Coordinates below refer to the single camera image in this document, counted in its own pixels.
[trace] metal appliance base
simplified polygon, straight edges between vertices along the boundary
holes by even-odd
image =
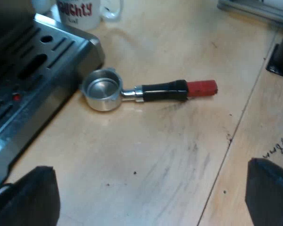
[[[0,184],[83,77],[103,62],[98,38],[39,14],[0,40]]]
[[[242,13],[283,27],[283,9],[274,8],[257,0],[219,0],[218,8]]]

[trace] light wood surface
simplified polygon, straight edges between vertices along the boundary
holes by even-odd
[[[131,0],[120,22],[92,33],[125,88],[215,79],[219,93],[99,113],[77,92],[9,181],[54,166],[60,226],[197,225],[276,28],[214,0]]]
[[[275,43],[281,43],[279,34]],[[245,204],[247,163],[274,151],[283,138],[283,77],[262,70],[208,201],[201,226],[252,225]],[[281,150],[269,160],[283,167]]]

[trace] red text on mug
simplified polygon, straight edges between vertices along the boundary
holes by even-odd
[[[68,16],[92,16],[92,3],[82,3],[80,6],[61,1],[57,1],[57,3],[60,13],[65,13]]]

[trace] white mug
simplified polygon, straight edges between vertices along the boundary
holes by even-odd
[[[61,22],[81,30],[90,30],[100,24],[100,19],[116,21],[123,11],[124,0],[117,12],[100,5],[100,0],[57,0]]]

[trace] black handle grip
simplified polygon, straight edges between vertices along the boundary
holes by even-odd
[[[187,99],[188,86],[185,80],[176,80],[157,85],[143,85],[143,100],[181,100]]]

